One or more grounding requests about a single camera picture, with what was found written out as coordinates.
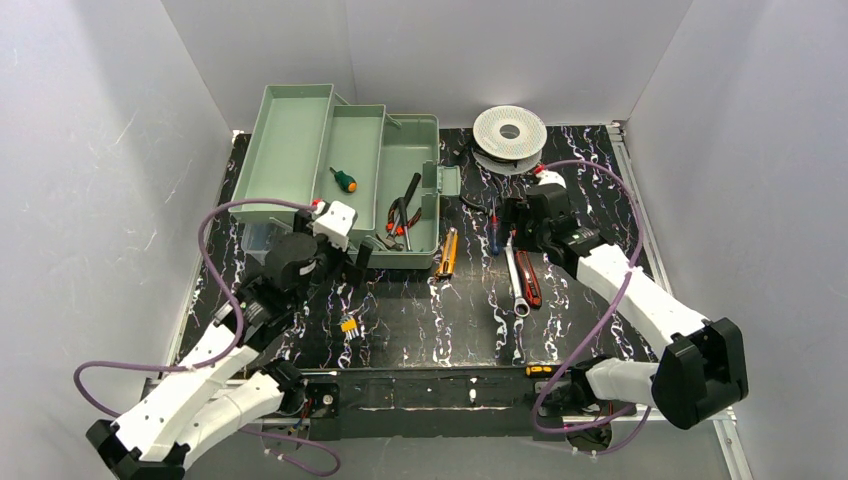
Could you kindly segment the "red black utility knife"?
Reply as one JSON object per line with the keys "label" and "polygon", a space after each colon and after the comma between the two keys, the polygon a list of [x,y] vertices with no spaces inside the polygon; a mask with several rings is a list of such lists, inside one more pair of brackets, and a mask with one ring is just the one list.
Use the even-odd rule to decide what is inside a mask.
{"label": "red black utility knife", "polygon": [[530,256],[525,250],[515,254],[517,266],[522,277],[522,295],[532,310],[542,307],[542,293]]}

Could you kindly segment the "small black hammer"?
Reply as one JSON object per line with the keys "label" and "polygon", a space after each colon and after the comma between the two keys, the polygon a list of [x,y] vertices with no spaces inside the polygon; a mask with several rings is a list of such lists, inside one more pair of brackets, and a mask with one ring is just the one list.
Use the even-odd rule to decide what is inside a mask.
{"label": "small black hammer", "polygon": [[414,225],[417,215],[407,214],[407,203],[403,197],[396,198],[389,209],[386,230],[391,238],[402,236],[404,250],[411,251],[409,229]]}

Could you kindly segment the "green handled screwdriver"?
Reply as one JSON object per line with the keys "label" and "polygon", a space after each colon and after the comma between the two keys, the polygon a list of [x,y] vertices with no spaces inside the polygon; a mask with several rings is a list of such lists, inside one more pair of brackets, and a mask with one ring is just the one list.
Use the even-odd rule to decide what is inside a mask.
{"label": "green handled screwdriver", "polygon": [[357,190],[357,182],[351,176],[342,170],[329,168],[333,180],[344,193],[354,193]]}

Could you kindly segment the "green plastic tool box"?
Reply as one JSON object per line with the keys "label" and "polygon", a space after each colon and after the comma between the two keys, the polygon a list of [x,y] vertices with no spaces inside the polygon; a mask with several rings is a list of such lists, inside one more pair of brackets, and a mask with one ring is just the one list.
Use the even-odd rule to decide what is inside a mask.
{"label": "green plastic tool box", "polygon": [[[329,168],[357,182],[344,193]],[[422,175],[408,208],[411,251],[380,252],[385,233],[378,205],[403,196]],[[340,201],[354,209],[351,245],[372,244],[370,267],[427,269],[440,247],[440,201],[455,197],[460,172],[440,163],[439,121],[432,114],[391,114],[383,104],[351,104],[331,84],[268,85],[238,177],[231,214],[247,224],[291,226],[294,210],[267,199],[308,204]]]}

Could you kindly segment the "blue handled screwdriver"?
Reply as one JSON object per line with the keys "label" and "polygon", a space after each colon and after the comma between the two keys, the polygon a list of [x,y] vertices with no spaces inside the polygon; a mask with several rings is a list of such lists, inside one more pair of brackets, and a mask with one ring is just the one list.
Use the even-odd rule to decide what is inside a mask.
{"label": "blue handled screwdriver", "polygon": [[499,229],[499,220],[497,216],[497,206],[498,206],[498,198],[495,197],[492,200],[491,208],[489,209],[489,248],[491,255],[493,257],[497,257],[501,251],[502,247],[498,240],[498,229]]}

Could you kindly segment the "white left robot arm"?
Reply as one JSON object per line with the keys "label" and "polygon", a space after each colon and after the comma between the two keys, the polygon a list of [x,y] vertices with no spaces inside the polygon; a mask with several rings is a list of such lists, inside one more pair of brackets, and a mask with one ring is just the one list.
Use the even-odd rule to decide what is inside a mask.
{"label": "white left robot arm", "polygon": [[348,253],[356,211],[339,201],[296,205],[294,226],[237,289],[200,340],[162,380],[124,413],[95,422],[87,439],[119,479],[181,479],[204,453],[266,415],[298,420],[319,395],[287,360],[259,367],[241,386],[227,382],[289,330],[311,289],[325,282],[358,284],[372,250]]}

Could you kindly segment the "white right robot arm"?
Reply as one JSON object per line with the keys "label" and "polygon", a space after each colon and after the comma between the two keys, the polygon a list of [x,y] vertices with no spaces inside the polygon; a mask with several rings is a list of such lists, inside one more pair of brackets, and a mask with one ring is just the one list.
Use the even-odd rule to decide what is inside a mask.
{"label": "white right robot arm", "polygon": [[688,430],[749,394],[743,334],[730,319],[710,320],[683,305],[597,229],[578,224],[568,194],[556,183],[507,198],[498,210],[504,248],[547,255],[602,296],[658,355],[656,363],[600,355],[565,361],[538,394],[540,409],[558,385],[576,408],[621,401],[655,408]]}

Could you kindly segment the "yellow hex key set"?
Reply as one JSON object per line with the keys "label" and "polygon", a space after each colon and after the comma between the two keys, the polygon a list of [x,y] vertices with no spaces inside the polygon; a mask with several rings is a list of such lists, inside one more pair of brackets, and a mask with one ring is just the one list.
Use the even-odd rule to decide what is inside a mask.
{"label": "yellow hex key set", "polygon": [[362,331],[358,319],[355,316],[344,317],[340,321],[339,327],[341,332],[344,334],[345,339],[348,341],[359,338],[361,336]]}

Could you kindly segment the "white filament spool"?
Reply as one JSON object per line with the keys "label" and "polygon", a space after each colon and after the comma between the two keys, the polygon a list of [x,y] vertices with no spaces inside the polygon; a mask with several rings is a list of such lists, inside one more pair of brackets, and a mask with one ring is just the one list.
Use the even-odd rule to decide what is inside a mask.
{"label": "white filament spool", "polygon": [[547,140],[546,125],[532,111],[514,105],[494,106],[474,120],[471,152],[485,170],[521,175],[540,163]]}

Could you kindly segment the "orange utility knife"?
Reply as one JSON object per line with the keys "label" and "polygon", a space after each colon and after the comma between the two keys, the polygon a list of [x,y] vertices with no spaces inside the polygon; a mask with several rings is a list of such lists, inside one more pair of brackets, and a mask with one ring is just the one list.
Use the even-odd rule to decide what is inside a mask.
{"label": "orange utility knife", "polygon": [[437,279],[450,279],[455,271],[458,247],[458,230],[451,227],[446,235],[442,249],[442,257],[435,272]]}

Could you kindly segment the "silver combination wrench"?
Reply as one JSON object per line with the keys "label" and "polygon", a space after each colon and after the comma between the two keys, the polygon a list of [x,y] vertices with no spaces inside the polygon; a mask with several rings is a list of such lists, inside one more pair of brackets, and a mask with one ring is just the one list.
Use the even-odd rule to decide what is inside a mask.
{"label": "silver combination wrench", "polygon": [[530,313],[530,307],[526,299],[523,297],[521,276],[515,259],[515,251],[513,249],[512,238],[506,241],[504,246],[504,254],[506,256],[510,282],[513,294],[513,310],[517,317],[525,318]]}

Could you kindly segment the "black marbled table mat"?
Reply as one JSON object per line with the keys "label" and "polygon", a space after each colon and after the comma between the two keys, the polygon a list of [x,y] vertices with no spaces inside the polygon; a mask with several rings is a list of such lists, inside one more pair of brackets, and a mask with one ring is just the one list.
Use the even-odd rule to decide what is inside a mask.
{"label": "black marbled table mat", "polygon": [[[532,177],[503,177],[480,170],[470,152],[461,150],[469,129],[440,131],[440,163],[459,166],[461,194],[474,200],[524,193]],[[621,178],[628,155],[622,126],[555,126],[548,129],[543,160],[583,159],[606,165]],[[636,244],[634,214],[608,176],[585,167],[559,170],[569,185],[580,223],[601,228],[627,253]],[[460,234],[454,276],[439,281],[430,270],[374,270],[367,282],[351,289],[334,284],[310,293],[295,326],[257,362],[286,358],[304,369],[518,366],[564,360],[590,332],[607,308],[603,299],[578,285],[546,258],[532,255],[542,287],[543,306],[526,318],[513,313],[506,260],[490,255],[489,219],[470,211],[457,198],[441,200],[440,243],[445,229]],[[235,288],[254,265],[243,249],[244,226],[227,215],[216,219],[208,249],[222,277]],[[171,347],[175,361],[189,353],[223,294],[205,267]],[[345,314],[358,319],[361,336],[348,341],[340,331]],[[646,340],[616,315],[580,359],[606,353],[624,360],[658,359]]]}

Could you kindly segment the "yellow black screwdriver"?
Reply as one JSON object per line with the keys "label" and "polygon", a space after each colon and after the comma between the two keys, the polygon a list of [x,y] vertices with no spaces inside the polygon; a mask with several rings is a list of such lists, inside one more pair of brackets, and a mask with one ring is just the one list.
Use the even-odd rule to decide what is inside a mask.
{"label": "yellow black screwdriver", "polygon": [[525,375],[528,378],[550,378],[557,369],[556,365],[528,365],[525,367]]}

